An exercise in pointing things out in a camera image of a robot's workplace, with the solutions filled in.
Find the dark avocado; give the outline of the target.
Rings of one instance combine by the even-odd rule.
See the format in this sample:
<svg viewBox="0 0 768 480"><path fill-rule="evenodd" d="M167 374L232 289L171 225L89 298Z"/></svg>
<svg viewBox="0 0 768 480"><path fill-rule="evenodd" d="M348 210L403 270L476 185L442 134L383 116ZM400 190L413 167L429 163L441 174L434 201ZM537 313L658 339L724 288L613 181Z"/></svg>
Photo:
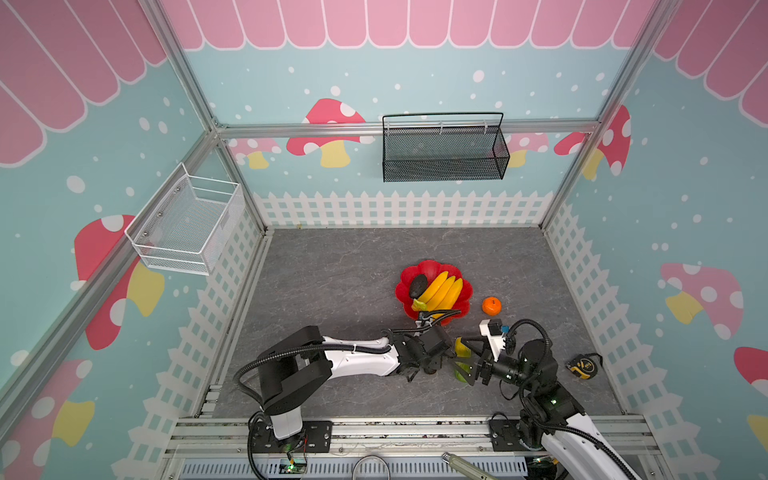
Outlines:
<svg viewBox="0 0 768 480"><path fill-rule="evenodd" d="M413 278L409 286L409 297L419 299L428 289L429 281L424 274L419 274Z"/></svg>

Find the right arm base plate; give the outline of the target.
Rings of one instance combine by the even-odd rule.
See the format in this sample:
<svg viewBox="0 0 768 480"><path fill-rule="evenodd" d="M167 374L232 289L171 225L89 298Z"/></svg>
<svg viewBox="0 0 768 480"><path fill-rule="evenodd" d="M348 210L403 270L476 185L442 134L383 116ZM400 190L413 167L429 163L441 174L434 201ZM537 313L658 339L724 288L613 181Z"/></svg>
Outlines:
<svg viewBox="0 0 768 480"><path fill-rule="evenodd" d="M493 418L488 420L489 436L494 452L540 451L540 443L525 436L518 420Z"/></svg>

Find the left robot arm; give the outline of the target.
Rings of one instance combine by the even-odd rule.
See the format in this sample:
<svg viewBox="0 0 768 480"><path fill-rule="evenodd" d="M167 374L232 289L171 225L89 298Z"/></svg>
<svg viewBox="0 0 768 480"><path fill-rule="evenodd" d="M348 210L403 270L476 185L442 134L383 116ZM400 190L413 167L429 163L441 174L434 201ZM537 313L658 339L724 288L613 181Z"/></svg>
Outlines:
<svg viewBox="0 0 768 480"><path fill-rule="evenodd" d="M276 439L284 441L303 432L302 406L327 381L392 375L411 380L420 372L435 373L452 348L438 324L388 330L374 340L336 339L307 326L240 367L233 381L258 404Z"/></svg>

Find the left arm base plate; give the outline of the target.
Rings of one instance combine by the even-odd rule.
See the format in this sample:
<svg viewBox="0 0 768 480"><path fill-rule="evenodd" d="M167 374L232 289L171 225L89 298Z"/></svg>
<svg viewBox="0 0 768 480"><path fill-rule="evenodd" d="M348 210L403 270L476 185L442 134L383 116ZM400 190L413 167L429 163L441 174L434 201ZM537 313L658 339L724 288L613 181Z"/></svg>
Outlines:
<svg viewBox="0 0 768 480"><path fill-rule="evenodd" d="M331 421L308 421L302 430L287 439L278 440L273 429L257 420L249 428L248 446L252 453L329 453L334 424Z"/></svg>

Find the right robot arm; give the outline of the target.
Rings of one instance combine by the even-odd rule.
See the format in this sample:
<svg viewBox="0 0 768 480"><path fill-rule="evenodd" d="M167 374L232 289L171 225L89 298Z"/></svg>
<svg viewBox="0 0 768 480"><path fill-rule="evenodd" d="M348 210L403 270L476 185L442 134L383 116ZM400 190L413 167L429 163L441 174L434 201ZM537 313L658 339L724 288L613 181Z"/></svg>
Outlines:
<svg viewBox="0 0 768 480"><path fill-rule="evenodd" d="M516 387L521 411L513 437L529 451L545 451L574 479L637 479L636 471L609 445L582 405L558 380L551 342L534 339L517 353L495 354L480 337L455 341L457 374L484 385L497 379Z"/></svg>

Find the yellow green mango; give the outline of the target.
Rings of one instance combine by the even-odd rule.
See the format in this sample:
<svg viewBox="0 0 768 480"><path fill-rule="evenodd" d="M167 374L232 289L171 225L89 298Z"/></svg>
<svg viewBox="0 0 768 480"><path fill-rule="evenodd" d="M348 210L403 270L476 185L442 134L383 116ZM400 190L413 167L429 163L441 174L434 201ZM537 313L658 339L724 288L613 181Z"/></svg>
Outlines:
<svg viewBox="0 0 768 480"><path fill-rule="evenodd" d="M473 385L475 379L471 362L472 351L463 343L461 337L458 337L454 342L454 354L453 371L456 379L462 383Z"/></svg>

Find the yellow banana bunch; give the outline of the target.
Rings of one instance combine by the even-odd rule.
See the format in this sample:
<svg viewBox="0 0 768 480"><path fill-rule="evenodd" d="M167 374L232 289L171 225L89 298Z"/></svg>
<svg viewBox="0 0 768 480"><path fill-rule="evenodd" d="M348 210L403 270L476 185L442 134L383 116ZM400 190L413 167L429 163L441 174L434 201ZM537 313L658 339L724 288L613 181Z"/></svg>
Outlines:
<svg viewBox="0 0 768 480"><path fill-rule="evenodd" d="M412 300L411 310L414 312L433 312L452 309L459 301L463 289L462 278L450 275L448 271L443 271L435 277L419 299Z"/></svg>

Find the orange fake fruit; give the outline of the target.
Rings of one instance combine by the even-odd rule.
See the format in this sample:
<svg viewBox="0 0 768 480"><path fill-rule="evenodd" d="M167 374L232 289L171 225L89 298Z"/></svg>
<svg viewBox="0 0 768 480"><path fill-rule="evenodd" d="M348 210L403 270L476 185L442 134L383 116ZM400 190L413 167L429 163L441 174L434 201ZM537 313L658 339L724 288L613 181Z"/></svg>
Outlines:
<svg viewBox="0 0 768 480"><path fill-rule="evenodd" d="M483 300L481 309L485 315L495 317L502 311L502 302L496 297L487 297Z"/></svg>

